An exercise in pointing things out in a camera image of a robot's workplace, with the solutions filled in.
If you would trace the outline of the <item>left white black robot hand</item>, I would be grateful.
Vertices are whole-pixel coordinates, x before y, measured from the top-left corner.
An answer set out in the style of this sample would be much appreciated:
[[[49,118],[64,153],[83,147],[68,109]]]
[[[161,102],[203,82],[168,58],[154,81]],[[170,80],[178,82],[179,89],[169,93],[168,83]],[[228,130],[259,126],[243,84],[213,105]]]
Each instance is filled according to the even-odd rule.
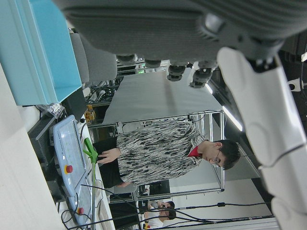
[[[307,227],[307,137],[278,57],[307,28],[304,0],[57,0],[94,47],[148,60],[216,61],[283,230]]]

